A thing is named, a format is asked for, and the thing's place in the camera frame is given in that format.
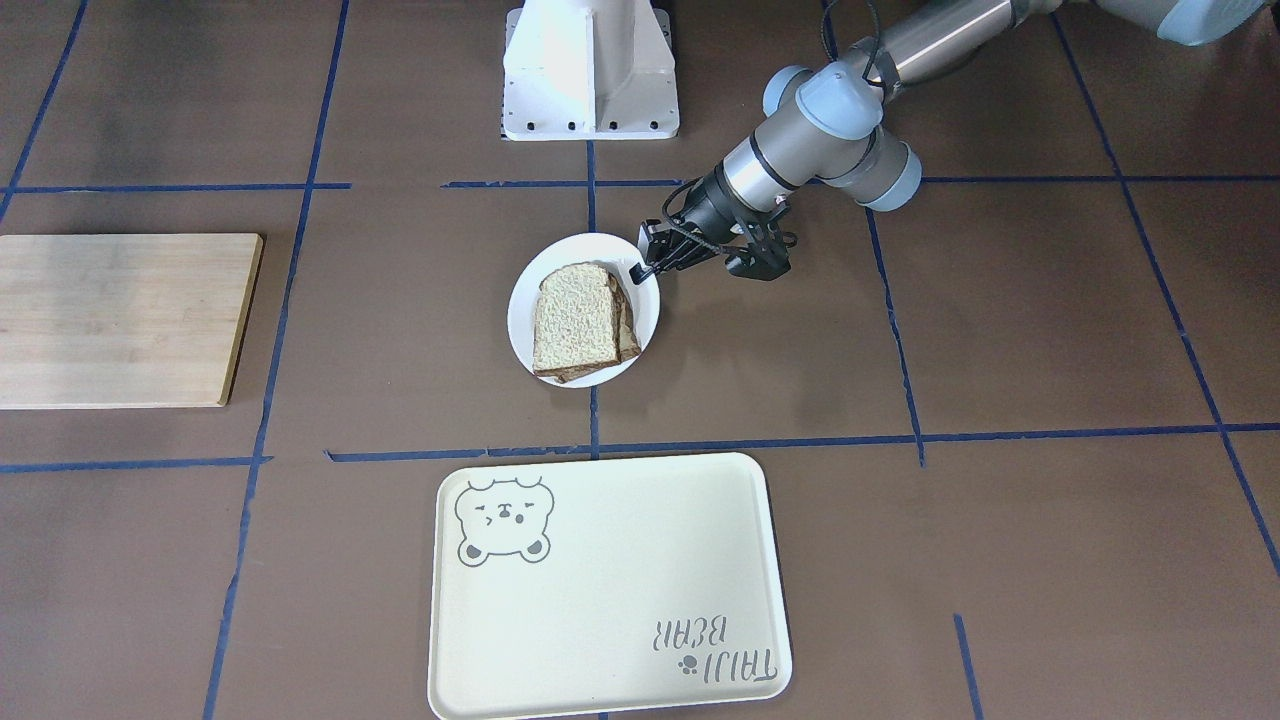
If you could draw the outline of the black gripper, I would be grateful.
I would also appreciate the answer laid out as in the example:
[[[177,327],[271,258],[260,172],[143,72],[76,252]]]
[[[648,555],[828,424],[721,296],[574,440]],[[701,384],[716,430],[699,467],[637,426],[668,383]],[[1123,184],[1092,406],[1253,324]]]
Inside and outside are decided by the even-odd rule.
[[[745,204],[721,172],[681,184],[662,204],[662,222],[640,225],[637,250],[643,260],[628,269],[634,283],[667,272],[687,269],[727,255],[726,246],[744,246],[735,213],[759,211]]]

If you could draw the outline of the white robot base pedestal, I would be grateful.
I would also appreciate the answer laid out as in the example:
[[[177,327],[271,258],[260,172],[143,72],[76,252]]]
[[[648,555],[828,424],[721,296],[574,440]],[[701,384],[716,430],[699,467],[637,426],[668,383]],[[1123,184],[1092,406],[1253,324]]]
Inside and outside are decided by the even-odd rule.
[[[506,15],[503,69],[508,141],[678,133],[671,18],[649,1],[526,1]]]

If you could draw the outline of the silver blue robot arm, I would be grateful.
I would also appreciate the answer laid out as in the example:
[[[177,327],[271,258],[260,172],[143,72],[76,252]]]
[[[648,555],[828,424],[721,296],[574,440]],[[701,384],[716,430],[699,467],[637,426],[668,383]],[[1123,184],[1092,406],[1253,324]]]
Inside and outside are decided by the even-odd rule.
[[[818,181],[872,211],[901,208],[922,183],[920,158],[884,127],[904,91],[955,70],[989,41],[1056,1],[929,1],[869,37],[828,51],[820,69],[785,67],[763,94],[764,120],[704,177],[672,193],[678,209],[640,225],[630,279],[722,258],[740,278],[790,269],[796,237],[781,228],[788,196]]]

